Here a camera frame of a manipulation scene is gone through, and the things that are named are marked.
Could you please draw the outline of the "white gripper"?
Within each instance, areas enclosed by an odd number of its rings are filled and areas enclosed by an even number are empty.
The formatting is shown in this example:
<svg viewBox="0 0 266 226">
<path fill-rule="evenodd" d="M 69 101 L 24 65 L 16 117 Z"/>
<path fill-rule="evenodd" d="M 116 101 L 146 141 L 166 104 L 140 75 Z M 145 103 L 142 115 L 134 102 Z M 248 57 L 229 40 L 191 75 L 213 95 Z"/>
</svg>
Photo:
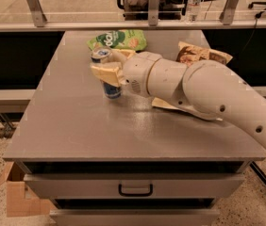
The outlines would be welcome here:
<svg viewBox="0 0 266 226">
<path fill-rule="evenodd" d="M 149 73 L 162 56 L 150 52 L 136 54 L 134 50 L 127 49 L 113 49 L 112 54 L 117 62 L 92 63 L 93 75 L 114 87 L 125 84 L 130 92 L 149 97 L 147 89 Z"/>
</svg>

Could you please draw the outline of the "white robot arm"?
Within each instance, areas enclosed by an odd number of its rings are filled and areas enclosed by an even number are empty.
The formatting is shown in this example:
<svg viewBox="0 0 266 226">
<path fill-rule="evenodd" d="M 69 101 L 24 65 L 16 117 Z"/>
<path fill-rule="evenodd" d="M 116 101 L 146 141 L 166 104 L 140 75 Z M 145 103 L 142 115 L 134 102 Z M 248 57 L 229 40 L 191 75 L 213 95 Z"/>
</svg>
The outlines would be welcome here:
<svg viewBox="0 0 266 226">
<path fill-rule="evenodd" d="M 99 47 L 91 52 L 91 71 L 113 87 L 159 98 L 207 121 L 228 121 L 266 149 L 266 99 L 217 61 L 188 66 L 155 53 L 127 57 L 119 50 Z"/>
</svg>

